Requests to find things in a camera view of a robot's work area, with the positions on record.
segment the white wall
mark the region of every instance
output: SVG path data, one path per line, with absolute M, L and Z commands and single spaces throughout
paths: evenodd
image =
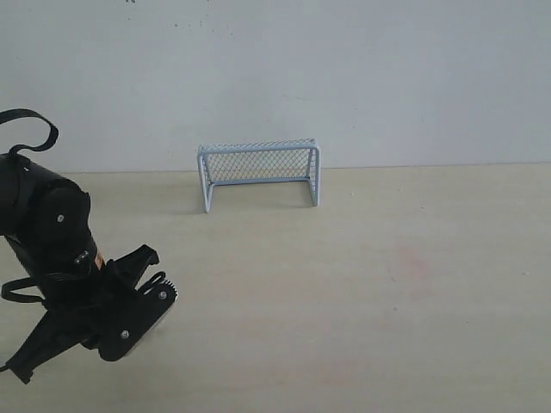
M 60 127 L 45 165 L 194 169 L 200 143 L 297 138 L 331 167 L 551 161 L 548 0 L 135 1 L 0 1 L 0 108 Z

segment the beige tabletop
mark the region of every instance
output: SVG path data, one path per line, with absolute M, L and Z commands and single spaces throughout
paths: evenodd
M 103 254 L 147 243 L 180 295 L 120 362 L 0 374 L 2 413 L 551 411 L 549 165 L 324 170 L 319 207 L 268 184 L 209 214 L 194 173 L 71 178 Z M 42 313 L 0 302 L 0 359 Z

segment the mini soccer goal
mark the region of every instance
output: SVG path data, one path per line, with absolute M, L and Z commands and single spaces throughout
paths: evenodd
M 319 145 L 315 139 L 242 145 L 201 145 L 197 163 L 205 212 L 214 187 L 268 182 L 307 182 L 319 205 Z

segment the black robotic arm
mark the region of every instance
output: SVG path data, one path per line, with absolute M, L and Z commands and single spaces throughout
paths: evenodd
M 28 109 L 0 113 L 0 125 L 34 117 L 50 126 L 43 145 L 16 145 L 0 155 L 0 236 L 14 251 L 28 278 L 2 286 L 4 299 L 41 303 L 46 314 L 0 371 L 29 383 L 39 365 L 81 344 L 117 361 L 166 314 L 177 292 L 159 272 L 137 287 L 157 252 L 142 245 L 105 261 L 88 225 L 90 196 L 75 182 L 47 170 L 19 152 L 47 151 L 58 128 Z M 37 287 L 40 295 L 16 293 Z

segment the black strap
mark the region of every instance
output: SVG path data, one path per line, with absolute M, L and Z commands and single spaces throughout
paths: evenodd
M 23 288 L 36 287 L 36 281 L 32 278 L 23 278 L 21 280 L 13 280 L 6 282 L 2 286 L 2 298 L 15 303 L 42 303 L 44 299 L 38 295 L 25 295 L 13 293 Z
M 0 112 L 0 125 L 3 123 L 10 122 L 12 120 L 21 119 L 21 118 L 38 118 L 45 121 L 50 126 L 50 134 L 48 139 L 42 145 L 38 146 L 28 146 L 28 145 L 15 145 L 9 150 L 11 156 L 16 155 L 18 151 L 28 149 L 33 152 L 43 152 L 50 149 L 58 140 L 59 129 L 48 119 L 46 119 L 41 114 L 36 113 L 34 110 L 30 109 L 10 109 L 4 112 Z

